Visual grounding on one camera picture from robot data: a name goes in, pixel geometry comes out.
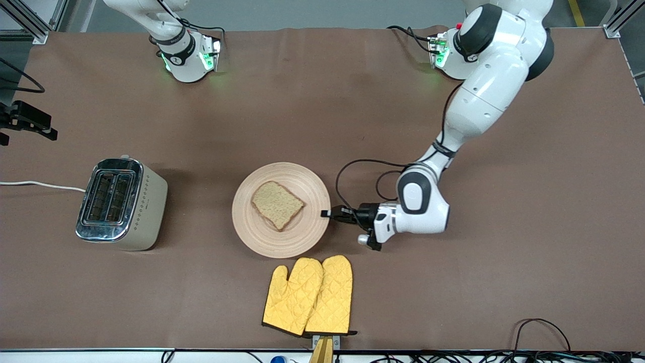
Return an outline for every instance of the brown table surface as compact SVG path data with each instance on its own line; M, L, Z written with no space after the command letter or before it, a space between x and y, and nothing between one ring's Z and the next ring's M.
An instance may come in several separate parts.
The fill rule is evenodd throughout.
M99 160L129 154L170 187L156 248L78 239L81 193L0 187L0 347L309 346L261 326L273 269L295 259L238 239L236 188L291 161L337 203L346 162L426 150L456 82L389 30L231 32L227 72L194 84L173 80L146 38L54 33L34 47L26 71L47 92L16 98L51 113L59 139L8 131L0 171L85 187ZM359 334L344 348L509 348L531 317L574 349L645 347L644 109L617 40L598 28L553 38L551 67L445 173L446 233L400 234L378 253L356 243L358 227L331 223L306 253L352 262ZM348 170L350 202L379 201L384 170ZM521 347L563 348L539 326Z

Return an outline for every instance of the black rubber band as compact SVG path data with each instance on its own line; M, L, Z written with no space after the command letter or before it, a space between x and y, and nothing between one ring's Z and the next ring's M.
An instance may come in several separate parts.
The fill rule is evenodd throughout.
M452 150L448 149L447 147L445 147L444 145L441 145L439 143L439 141L437 141L437 140L435 140L435 142L432 143L432 146L435 148L435 150L439 154L445 155L445 156L447 156L447 157L449 157L451 159L454 158L455 155L457 155L456 151L452 151Z
M154 40L157 42L157 44L158 44L158 45L173 45L173 44L179 43L179 41L181 40L181 38L183 38L183 37L184 37L185 33L186 33L186 27L185 27L185 26L182 26L182 27L181 27L181 32L180 32L179 34L177 34L177 36L175 36L175 37L174 37L174 38L172 38L172 39L168 39L168 40L159 40L159 39L154 38L154 37L153 37L152 39L154 39Z
M171 62L171 64L177 65L177 66L184 65L184 64L186 64L186 59L188 59L188 57L190 57L193 54L193 52L195 52L195 44L196 44L195 37L193 35L191 35L190 36L190 43L188 44L186 49L182 50L179 53L175 53L175 54L170 54L170 53L166 53L166 52L162 52L162 53L163 53L164 57L169 62Z

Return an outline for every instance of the oven mitt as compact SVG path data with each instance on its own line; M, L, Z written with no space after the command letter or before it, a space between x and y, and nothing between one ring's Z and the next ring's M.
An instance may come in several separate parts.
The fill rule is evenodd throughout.
M323 267L313 258L300 258L287 279L286 266L271 277L262 325L297 335L303 334L323 282Z
M324 276L306 335L353 335L350 332L352 265L345 256L329 257L322 263Z

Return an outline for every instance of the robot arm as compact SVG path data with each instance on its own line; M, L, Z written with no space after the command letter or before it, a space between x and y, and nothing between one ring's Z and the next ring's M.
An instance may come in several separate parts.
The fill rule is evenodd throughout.
M437 186L441 174L462 145L502 116L522 84L541 73L553 55L541 18L528 21L490 4L474 9L461 29L439 34L429 43L439 53L431 56L433 65L466 80L446 110L442 131L397 180L398 202L363 203L356 210L340 205L322 214L360 225L366 233L359 243L378 251L396 233L446 230L450 206Z
M189 0L103 0L106 5L131 17L155 39L166 69L178 81L199 81L217 68L221 41L187 29L175 11Z

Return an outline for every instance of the wooden plate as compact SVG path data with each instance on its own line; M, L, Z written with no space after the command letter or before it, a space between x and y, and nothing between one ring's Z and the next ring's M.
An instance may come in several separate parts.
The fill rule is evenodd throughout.
M305 206L282 232L278 232L253 208L254 192L274 181L300 198ZM323 236L329 218L321 211L330 208L323 181L306 167L293 163L273 163L252 172L242 182L233 199L233 225L237 235L253 251L272 258L288 258L307 252Z

